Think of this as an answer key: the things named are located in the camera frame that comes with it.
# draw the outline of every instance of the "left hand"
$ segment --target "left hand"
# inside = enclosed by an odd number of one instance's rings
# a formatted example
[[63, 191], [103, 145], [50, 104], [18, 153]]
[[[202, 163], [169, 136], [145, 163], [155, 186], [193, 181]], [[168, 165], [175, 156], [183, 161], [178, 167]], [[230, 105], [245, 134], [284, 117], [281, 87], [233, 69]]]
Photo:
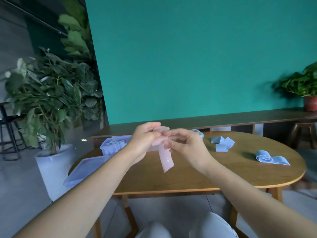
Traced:
[[132, 153], [133, 160], [131, 165], [142, 160], [153, 141], [161, 136], [161, 132], [153, 131], [153, 128], [160, 125], [160, 122], [147, 122], [137, 126], [131, 140], [125, 147], [126, 150]]

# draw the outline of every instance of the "white pants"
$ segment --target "white pants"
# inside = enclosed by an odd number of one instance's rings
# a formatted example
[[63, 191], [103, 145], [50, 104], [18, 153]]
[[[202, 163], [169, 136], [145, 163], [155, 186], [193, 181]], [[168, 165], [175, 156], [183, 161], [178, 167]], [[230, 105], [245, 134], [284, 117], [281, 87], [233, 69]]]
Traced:
[[[189, 238], [216, 237], [238, 238], [238, 235], [223, 218], [212, 212], [198, 219], [189, 231]], [[141, 229], [135, 238], [172, 238], [172, 236], [161, 223], [151, 222]]]

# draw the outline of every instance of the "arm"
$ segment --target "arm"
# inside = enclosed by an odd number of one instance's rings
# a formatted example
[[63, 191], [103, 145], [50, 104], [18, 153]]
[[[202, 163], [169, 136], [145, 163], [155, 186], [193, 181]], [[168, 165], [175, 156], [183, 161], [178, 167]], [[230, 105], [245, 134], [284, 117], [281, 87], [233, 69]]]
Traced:
[[164, 148], [180, 152], [194, 168], [212, 180], [259, 237], [316, 237], [317, 224], [218, 163], [197, 133], [175, 129], [163, 134], [170, 136]]
[[14, 238], [86, 237], [128, 169], [146, 154], [160, 122], [137, 127], [129, 144], [93, 174], [43, 210]]

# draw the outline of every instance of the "oval wooden table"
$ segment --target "oval wooden table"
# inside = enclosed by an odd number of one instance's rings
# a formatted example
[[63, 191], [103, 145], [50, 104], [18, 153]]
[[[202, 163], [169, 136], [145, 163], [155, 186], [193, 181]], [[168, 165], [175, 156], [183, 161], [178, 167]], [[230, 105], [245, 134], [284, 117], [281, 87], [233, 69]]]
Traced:
[[[281, 188], [298, 181], [306, 171], [303, 158], [293, 149], [275, 140], [231, 131], [204, 132], [204, 135], [207, 149], [218, 162], [256, 188], [266, 188], [267, 192], [279, 201], [282, 201]], [[230, 137], [236, 143], [227, 153], [216, 152], [216, 144], [210, 143], [210, 139], [218, 136]], [[283, 156], [291, 165], [258, 162], [255, 157], [255, 152], [258, 150], [265, 150], [271, 156]], [[102, 152], [97, 148], [81, 159], [100, 155]], [[192, 168], [179, 153], [173, 153], [172, 159], [174, 167], [164, 173], [158, 151], [148, 152], [139, 163], [128, 170], [113, 195], [123, 196], [124, 201], [127, 201], [128, 195], [144, 197], [167, 193], [197, 194], [197, 192], [219, 190], [207, 177]], [[132, 237], [138, 228], [133, 217], [129, 217], [132, 216], [130, 212], [131, 210], [127, 211], [133, 230], [130, 234]], [[229, 223], [240, 237], [246, 237], [236, 228], [236, 219], [237, 211], [232, 208]]]

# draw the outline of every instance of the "pink paper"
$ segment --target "pink paper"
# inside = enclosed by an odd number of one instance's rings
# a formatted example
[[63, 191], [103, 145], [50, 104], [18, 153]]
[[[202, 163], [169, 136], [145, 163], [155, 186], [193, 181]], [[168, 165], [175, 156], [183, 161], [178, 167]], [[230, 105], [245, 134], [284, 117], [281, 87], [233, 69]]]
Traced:
[[[157, 130], [160, 132], [168, 131], [169, 129], [170, 129], [169, 127], [165, 127], [165, 126], [159, 126], [159, 127], [153, 128], [153, 130]], [[164, 149], [164, 144], [162, 144], [164, 140], [167, 140], [167, 136], [160, 136], [156, 138], [153, 141], [152, 146], [148, 149], [148, 152], [158, 150], [158, 154], [163, 166], [163, 171], [166, 172], [174, 166], [174, 162], [172, 160], [170, 149]]]

